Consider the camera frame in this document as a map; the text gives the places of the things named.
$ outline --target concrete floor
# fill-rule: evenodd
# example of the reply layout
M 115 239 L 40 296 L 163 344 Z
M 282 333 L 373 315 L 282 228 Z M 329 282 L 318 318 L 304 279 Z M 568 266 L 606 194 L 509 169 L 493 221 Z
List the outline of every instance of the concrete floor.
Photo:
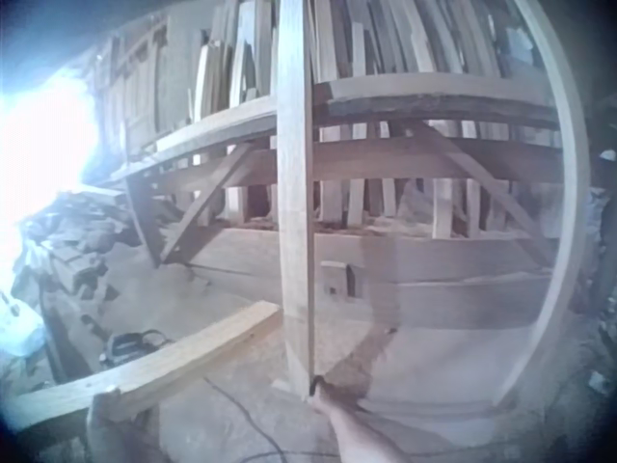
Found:
M 101 323 L 117 333 L 156 328 L 180 339 L 252 302 L 210 286 L 179 264 L 155 270 L 141 247 L 117 244 L 107 261 L 109 283 L 120 296 L 104 303 Z M 580 316 L 568 318 L 558 348 L 535 377 L 525 381 L 516 407 L 492 416 L 437 418 L 400 413 L 401 407 L 391 405 L 489 398 L 516 359 L 526 330 L 391 330 L 319 319 L 316 369 L 339 387 L 389 409 L 387 418 L 373 416 L 368 422 L 404 451 L 416 454 L 415 461 L 541 461 L 561 434 L 569 436 L 572 446 L 584 441 L 585 426 L 601 403 L 584 386 L 584 367 L 590 360 L 584 342 L 593 324 Z M 271 386 L 284 374 L 278 332 L 209 374 L 233 400 L 202 381 L 161 403 L 162 448 L 178 463 L 281 461 L 271 454 L 273 445 L 250 426 L 248 413 L 280 449 L 336 454 L 326 421 Z M 480 449 L 468 449 L 476 446 Z M 246 460 L 262 453 L 267 455 Z M 336 459 L 287 455 L 286 461 Z

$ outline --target dusty floor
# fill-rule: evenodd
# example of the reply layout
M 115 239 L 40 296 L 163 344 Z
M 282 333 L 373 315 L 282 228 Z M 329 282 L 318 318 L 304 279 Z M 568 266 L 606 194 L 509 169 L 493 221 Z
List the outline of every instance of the dusty floor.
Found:
M 155 270 L 142 247 L 117 244 L 106 258 L 109 283 L 120 295 L 103 303 L 100 319 L 114 333 L 156 328 L 180 339 L 252 302 L 210 286 L 179 264 Z M 489 398 L 526 330 L 392 330 L 320 319 L 317 371 L 387 410 L 383 417 L 368 416 L 368 422 L 415 455 L 414 461 L 541 461 L 562 434 L 570 450 L 584 442 L 603 404 L 585 386 L 593 322 L 569 314 L 565 325 L 558 347 L 525 381 L 516 406 L 491 416 L 436 417 L 412 405 Z M 91 364 L 100 345 L 89 343 L 81 350 Z M 271 386 L 284 372 L 281 333 L 212 369 L 208 378 L 218 389 L 201 381 L 161 403 L 162 448 L 178 463 L 337 461 L 326 421 Z M 283 457 L 275 445 L 285 451 Z

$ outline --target bright light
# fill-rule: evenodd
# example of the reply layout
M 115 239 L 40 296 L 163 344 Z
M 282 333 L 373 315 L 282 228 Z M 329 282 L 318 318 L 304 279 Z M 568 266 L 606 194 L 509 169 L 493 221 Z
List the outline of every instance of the bright light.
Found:
M 94 101 L 80 80 L 56 77 L 11 101 L 0 98 L 0 227 L 77 185 L 97 143 Z

